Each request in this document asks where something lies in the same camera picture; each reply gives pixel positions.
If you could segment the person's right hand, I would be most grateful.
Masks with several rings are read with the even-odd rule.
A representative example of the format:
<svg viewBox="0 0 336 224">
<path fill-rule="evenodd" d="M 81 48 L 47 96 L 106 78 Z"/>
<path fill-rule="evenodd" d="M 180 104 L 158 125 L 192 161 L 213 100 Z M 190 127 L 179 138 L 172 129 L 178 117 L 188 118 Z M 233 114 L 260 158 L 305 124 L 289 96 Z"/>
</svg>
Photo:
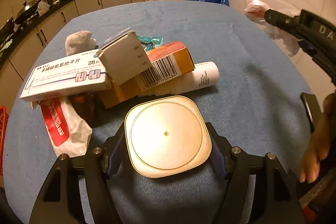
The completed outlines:
<svg viewBox="0 0 336 224">
<path fill-rule="evenodd" d="M 299 182 L 309 184 L 317 180 L 321 162 L 330 153 L 331 143 L 335 139 L 335 93 L 329 94 L 323 102 L 323 112 L 310 137 L 309 145 L 302 157 L 299 168 Z"/>
</svg>

